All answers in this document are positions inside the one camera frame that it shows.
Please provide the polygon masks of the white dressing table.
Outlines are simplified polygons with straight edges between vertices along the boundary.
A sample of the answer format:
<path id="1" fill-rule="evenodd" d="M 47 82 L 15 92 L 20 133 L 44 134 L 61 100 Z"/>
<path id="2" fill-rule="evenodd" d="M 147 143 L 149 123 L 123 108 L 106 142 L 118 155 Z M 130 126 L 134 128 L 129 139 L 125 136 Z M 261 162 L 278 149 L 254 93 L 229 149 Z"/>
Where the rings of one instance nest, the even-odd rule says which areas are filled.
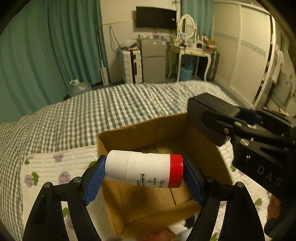
<path id="1" fill-rule="evenodd" d="M 194 57 L 202 57 L 202 58 L 207 58 L 207 66 L 206 70 L 204 73 L 204 81 L 207 82 L 207 73 L 210 68 L 210 64 L 212 61 L 211 58 L 211 51 L 210 50 L 204 50 L 200 48 L 191 48 L 191 47 L 184 47 L 180 45 L 175 45 L 175 44 L 169 44 L 169 73 L 168 73 L 168 78 L 171 77 L 172 74 L 172 54 L 176 53 L 178 54 L 178 75 L 177 75 L 177 82 L 180 80 L 180 74 L 181 74 L 181 62 L 182 62 L 182 57 L 185 56 L 194 56 Z"/>

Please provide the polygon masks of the cream sliding wardrobe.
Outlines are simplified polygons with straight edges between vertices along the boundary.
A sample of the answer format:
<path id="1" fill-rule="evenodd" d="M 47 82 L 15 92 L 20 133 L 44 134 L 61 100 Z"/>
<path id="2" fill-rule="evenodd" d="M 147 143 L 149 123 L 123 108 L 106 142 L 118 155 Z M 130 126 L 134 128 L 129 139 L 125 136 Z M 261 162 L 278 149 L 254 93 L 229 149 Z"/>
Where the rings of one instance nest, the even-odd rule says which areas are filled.
<path id="1" fill-rule="evenodd" d="M 216 82 L 246 106 L 258 106 L 274 63 L 274 18 L 253 4 L 215 1 L 213 22 L 220 54 Z"/>

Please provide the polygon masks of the blue woven basket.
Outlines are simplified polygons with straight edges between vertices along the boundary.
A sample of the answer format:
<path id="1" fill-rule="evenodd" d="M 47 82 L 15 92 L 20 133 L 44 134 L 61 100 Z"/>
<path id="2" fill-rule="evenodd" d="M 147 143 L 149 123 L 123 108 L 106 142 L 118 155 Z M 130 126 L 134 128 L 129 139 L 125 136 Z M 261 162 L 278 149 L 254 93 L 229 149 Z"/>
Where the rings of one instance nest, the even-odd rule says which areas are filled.
<path id="1" fill-rule="evenodd" d="M 180 69 L 180 81 L 190 80 L 193 74 L 193 66 L 182 65 Z"/>

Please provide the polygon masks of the teal curtain left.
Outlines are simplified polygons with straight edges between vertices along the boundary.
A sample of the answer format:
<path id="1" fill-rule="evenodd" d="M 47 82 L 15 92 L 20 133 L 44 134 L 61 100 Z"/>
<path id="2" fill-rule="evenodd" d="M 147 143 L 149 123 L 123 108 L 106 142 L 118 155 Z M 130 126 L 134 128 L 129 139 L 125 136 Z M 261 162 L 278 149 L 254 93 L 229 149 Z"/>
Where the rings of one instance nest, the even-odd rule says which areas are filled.
<path id="1" fill-rule="evenodd" d="M 61 102 L 71 80 L 101 81 L 99 1 L 29 1 L 1 34 L 1 122 Z"/>

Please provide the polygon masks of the green checkered bed cover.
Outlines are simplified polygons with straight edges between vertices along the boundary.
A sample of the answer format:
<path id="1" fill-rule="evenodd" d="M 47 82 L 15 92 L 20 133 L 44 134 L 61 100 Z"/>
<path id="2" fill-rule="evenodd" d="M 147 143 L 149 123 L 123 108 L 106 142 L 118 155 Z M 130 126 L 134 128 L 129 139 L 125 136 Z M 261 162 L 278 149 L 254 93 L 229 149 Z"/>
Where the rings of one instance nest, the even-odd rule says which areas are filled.
<path id="1" fill-rule="evenodd" d="M 204 81 L 121 84 L 46 106 L 15 123 L 2 123 L 1 222 L 4 227 L 13 239 L 22 239 L 20 171 L 26 156 L 92 146 L 104 131 L 185 113 L 188 99 L 205 92 L 234 104 L 220 87 Z"/>

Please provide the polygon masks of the black wall television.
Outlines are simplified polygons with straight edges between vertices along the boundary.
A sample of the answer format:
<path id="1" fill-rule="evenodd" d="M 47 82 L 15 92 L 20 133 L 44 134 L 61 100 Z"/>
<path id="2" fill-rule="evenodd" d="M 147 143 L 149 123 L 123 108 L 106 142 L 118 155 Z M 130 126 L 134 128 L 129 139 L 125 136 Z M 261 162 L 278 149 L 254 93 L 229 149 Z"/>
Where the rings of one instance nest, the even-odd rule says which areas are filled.
<path id="1" fill-rule="evenodd" d="M 136 27 L 175 30 L 177 11 L 171 9 L 136 7 Z"/>

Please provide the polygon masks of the white suitcase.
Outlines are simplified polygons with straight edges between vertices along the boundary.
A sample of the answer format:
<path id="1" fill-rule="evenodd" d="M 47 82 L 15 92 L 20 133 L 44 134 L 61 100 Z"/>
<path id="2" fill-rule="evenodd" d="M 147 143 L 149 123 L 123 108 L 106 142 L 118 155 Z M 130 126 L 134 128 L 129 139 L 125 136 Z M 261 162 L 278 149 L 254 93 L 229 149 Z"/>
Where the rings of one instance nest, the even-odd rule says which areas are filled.
<path id="1" fill-rule="evenodd" d="M 121 75 L 124 83 L 142 83 L 142 58 L 140 49 L 132 48 L 119 53 Z"/>

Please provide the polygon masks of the white floral quilt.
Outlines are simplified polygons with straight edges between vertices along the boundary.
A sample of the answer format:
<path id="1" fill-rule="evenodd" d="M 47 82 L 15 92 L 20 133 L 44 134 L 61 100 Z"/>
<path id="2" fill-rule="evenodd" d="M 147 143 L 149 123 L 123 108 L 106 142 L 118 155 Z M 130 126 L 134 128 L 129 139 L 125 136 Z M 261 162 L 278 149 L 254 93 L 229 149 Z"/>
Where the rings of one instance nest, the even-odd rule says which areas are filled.
<path id="1" fill-rule="evenodd" d="M 98 156 L 95 146 L 27 156 L 20 175 L 23 222 L 27 221 L 45 182 L 66 184 L 81 176 Z M 167 227 L 180 233 L 185 230 L 185 219 L 197 216 L 200 207 L 191 199 L 185 184 L 180 188 L 161 189 L 105 180 L 87 210 L 103 240 L 117 236 L 133 240 Z"/>

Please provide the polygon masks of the oval white vanity mirror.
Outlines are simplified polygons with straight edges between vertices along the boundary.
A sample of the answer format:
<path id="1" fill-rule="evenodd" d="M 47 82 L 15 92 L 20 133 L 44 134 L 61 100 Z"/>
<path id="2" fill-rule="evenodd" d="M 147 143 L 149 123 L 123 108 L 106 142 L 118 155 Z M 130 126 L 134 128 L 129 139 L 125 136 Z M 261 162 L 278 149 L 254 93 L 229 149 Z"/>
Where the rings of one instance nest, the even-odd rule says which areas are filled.
<path id="1" fill-rule="evenodd" d="M 178 22 L 178 35 L 180 39 L 196 39 L 197 24 L 189 14 L 181 16 Z"/>

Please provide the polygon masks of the white bottle red cap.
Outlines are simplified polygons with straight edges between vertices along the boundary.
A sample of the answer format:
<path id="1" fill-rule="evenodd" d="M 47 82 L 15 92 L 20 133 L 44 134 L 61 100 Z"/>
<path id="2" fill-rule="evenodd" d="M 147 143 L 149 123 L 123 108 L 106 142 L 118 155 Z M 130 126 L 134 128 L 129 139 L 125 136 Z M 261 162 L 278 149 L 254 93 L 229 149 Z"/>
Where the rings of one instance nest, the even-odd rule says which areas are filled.
<path id="1" fill-rule="evenodd" d="M 112 150 L 105 161 L 106 178 L 141 187 L 179 188 L 181 155 Z"/>

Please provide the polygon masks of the hand in orange glove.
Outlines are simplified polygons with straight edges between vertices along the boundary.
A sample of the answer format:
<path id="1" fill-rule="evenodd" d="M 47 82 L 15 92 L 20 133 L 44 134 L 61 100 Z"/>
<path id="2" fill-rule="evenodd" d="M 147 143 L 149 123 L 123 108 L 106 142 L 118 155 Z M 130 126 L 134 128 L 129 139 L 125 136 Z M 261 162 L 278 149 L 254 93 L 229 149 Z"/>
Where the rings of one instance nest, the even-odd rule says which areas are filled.
<path id="1" fill-rule="evenodd" d="M 282 202 L 276 198 L 274 195 L 271 195 L 270 201 L 267 207 L 267 221 L 276 219 L 280 216 Z"/>

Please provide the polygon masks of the white flat mop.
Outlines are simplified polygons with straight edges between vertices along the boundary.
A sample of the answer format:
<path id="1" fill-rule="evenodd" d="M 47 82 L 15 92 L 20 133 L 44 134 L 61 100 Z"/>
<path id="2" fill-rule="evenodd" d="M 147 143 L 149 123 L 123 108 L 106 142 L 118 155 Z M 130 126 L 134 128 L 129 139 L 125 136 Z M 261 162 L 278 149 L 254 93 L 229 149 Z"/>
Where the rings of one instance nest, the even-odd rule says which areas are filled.
<path id="1" fill-rule="evenodd" d="M 100 48 L 100 41 L 99 41 L 99 30 L 98 30 L 98 26 L 95 26 L 96 28 L 96 34 L 97 34 L 97 44 L 98 44 L 98 49 L 99 49 L 99 56 L 100 56 L 100 73 L 101 73 L 101 78 L 102 78 L 102 82 L 104 86 L 109 85 L 109 78 L 108 78 L 108 74 L 107 74 L 107 69 L 104 66 L 103 63 L 103 58 L 102 58 L 102 52 L 101 52 L 101 48 Z"/>

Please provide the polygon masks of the teal curtain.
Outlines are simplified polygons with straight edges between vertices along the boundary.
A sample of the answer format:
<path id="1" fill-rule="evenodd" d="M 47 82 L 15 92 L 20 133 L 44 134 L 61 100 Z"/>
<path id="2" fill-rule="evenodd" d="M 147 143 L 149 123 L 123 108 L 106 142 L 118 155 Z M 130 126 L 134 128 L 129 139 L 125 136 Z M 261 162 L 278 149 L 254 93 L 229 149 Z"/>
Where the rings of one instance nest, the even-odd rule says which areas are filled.
<path id="1" fill-rule="evenodd" d="M 197 23 L 197 35 L 204 34 L 212 38 L 214 1 L 213 0 L 181 0 L 182 15 L 189 14 Z"/>
<path id="2" fill-rule="evenodd" d="M 29 1 L 1 34 L 1 122 L 61 102 L 71 80 L 101 81 L 99 1 Z"/>

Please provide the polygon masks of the small grey refrigerator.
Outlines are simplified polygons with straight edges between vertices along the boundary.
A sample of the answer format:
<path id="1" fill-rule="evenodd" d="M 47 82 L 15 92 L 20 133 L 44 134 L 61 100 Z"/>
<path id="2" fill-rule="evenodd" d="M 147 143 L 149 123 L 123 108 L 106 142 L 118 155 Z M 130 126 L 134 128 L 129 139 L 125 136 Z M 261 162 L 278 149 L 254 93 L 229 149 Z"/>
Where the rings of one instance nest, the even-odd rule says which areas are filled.
<path id="1" fill-rule="evenodd" d="M 145 83 L 162 83 L 166 75 L 166 42 L 162 39 L 139 39 L 142 76 Z"/>

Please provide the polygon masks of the clear plastic water jug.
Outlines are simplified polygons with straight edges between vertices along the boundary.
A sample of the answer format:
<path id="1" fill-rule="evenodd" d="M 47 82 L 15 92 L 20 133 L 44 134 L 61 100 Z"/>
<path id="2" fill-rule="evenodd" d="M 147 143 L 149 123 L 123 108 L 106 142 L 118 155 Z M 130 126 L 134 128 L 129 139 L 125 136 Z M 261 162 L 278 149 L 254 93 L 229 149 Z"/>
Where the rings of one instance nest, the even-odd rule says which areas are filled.
<path id="1" fill-rule="evenodd" d="M 88 82 L 80 82 L 77 79 L 71 80 L 70 85 L 71 85 L 71 89 L 68 94 L 70 97 L 74 97 L 76 95 L 80 95 L 82 93 L 92 90 L 91 84 L 89 84 Z"/>

